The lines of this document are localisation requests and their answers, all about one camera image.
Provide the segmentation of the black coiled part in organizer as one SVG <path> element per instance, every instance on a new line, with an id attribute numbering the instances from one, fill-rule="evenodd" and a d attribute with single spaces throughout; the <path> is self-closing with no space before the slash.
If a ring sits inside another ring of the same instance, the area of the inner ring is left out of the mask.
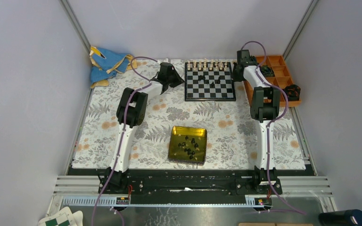
<path id="1" fill-rule="evenodd" d="M 260 72 L 262 73 L 262 75 L 264 77 L 274 77 L 275 74 L 274 74 L 274 71 L 272 68 L 270 68 L 269 66 L 267 65 L 263 65 L 260 67 Z"/>

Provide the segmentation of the black chess pieces in tray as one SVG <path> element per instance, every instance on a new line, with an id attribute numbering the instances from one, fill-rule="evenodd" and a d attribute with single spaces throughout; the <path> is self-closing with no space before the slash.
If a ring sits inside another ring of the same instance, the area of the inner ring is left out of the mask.
<path id="1" fill-rule="evenodd" d="M 181 154 L 178 154 L 178 156 L 196 161 L 197 154 L 200 152 L 200 146 L 197 141 L 198 138 L 185 135 L 177 144 L 178 151 L 181 151 Z"/>

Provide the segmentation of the blue yellow cloth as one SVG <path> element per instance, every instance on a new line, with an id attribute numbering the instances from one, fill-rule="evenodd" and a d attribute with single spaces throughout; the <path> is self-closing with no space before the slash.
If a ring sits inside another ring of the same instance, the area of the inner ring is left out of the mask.
<path id="1" fill-rule="evenodd" d="M 89 57 L 92 63 L 90 71 L 90 88 L 95 86 L 108 86 L 108 79 L 115 77 L 118 73 L 124 74 L 131 70 L 132 66 L 136 69 L 137 61 L 131 60 L 134 58 L 131 54 L 115 53 L 109 49 L 90 47 Z"/>

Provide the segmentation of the black part at tray edge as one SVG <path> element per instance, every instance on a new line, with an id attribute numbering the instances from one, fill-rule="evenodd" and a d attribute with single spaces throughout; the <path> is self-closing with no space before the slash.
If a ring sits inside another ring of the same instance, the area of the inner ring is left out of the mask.
<path id="1" fill-rule="evenodd" d="M 288 101 L 300 100 L 301 88 L 296 84 L 288 85 L 284 88 L 284 92 L 287 95 Z"/>

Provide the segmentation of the black white chess board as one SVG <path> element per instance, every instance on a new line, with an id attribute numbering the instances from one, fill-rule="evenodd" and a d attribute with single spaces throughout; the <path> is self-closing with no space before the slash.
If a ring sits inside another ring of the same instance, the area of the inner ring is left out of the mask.
<path id="1" fill-rule="evenodd" d="M 231 70 L 224 72 L 187 72 L 184 66 L 184 99 L 185 101 L 236 101 L 234 81 Z M 198 76 L 204 75 L 205 81 L 198 81 Z"/>

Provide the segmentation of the floral patterned table mat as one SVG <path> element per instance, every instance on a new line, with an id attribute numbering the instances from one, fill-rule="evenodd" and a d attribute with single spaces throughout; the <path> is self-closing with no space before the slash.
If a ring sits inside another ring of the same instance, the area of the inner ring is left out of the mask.
<path id="1" fill-rule="evenodd" d="M 120 125 L 116 111 L 122 92 L 147 84 L 159 65 L 137 62 L 137 71 L 127 71 L 109 80 L 107 87 L 95 87 L 82 133 L 75 148 L 72 167 L 103 169 L 116 153 Z M 186 102 L 184 86 L 169 88 L 148 101 L 147 115 L 131 143 L 130 169 L 224 169 L 244 170 L 266 166 L 266 154 L 258 148 L 255 121 L 242 83 L 235 84 L 236 100 L 230 102 Z M 174 126 L 205 128 L 207 152 L 203 164 L 168 160 Z"/>

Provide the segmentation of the black mounting base rail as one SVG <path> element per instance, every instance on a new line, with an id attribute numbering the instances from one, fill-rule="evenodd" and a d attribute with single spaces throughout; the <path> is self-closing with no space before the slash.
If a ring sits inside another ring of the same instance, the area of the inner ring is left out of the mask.
<path id="1" fill-rule="evenodd" d="M 111 168 L 97 174 L 106 194 L 151 194 L 157 191 L 227 191 L 229 194 L 282 194 L 277 171 L 248 170 L 147 170 L 125 173 Z"/>

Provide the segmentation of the row of white chess pieces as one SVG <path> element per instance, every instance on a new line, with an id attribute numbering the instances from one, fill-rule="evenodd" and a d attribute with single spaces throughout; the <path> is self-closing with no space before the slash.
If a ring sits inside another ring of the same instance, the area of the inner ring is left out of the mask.
<path id="1" fill-rule="evenodd" d="M 224 59 L 187 60 L 184 64 L 187 72 L 224 72 L 231 69 L 232 61 Z"/>

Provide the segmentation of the yellow metal tray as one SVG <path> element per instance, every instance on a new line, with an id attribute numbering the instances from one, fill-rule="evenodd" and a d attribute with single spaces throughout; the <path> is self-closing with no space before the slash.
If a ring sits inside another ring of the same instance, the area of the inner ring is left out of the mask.
<path id="1" fill-rule="evenodd" d="M 206 161 L 207 130 L 204 128 L 174 126 L 171 130 L 168 160 L 196 163 Z"/>

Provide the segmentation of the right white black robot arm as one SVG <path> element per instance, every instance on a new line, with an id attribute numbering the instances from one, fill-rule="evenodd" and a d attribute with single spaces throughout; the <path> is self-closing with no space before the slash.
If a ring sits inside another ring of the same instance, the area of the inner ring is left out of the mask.
<path id="1" fill-rule="evenodd" d="M 258 194 L 279 195 L 282 189 L 272 150 L 274 123 L 283 117 L 280 114 L 282 91 L 266 80 L 260 71 L 260 65 L 247 49 L 237 51 L 237 61 L 231 77 L 233 81 L 246 81 L 253 88 L 249 105 L 257 134 L 257 163 L 250 186 Z"/>

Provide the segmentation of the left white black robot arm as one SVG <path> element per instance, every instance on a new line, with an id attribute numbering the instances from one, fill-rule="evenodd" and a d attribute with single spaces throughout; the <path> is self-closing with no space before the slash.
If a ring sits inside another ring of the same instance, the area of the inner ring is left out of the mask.
<path id="1" fill-rule="evenodd" d="M 165 93 L 169 87 L 175 88 L 183 82 L 184 80 L 173 64 L 162 62 L 159 71 L 146 86 L 123 90 L 116 111 L 119 121 L 116 151 L 107 168 L 106 175 L 100 179 L 101 192 L 120 194 L 127 189 L 126 171 L 129 168 L 132 142 L 138 127 L 144 121 L 148 101 Z"/>

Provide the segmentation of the black cylinder bottle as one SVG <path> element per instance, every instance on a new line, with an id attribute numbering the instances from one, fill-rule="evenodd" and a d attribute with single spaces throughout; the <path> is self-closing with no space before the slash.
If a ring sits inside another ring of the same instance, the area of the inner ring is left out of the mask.
<path id="1" fill-rule="evenodd" d="M 321 213 L 318 220 L 322 226 L 362 226 L 362 211 L 358 209 Z"/>

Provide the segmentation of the green white checkered paper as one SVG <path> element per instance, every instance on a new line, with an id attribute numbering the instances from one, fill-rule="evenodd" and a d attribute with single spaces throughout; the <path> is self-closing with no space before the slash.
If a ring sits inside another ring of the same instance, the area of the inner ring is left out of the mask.
<path id="1" fill-rule="evenodd" d="M 38 226 L 83 226 L 83 213 L 64 207 L 58 213 L 41 219 Z"/>

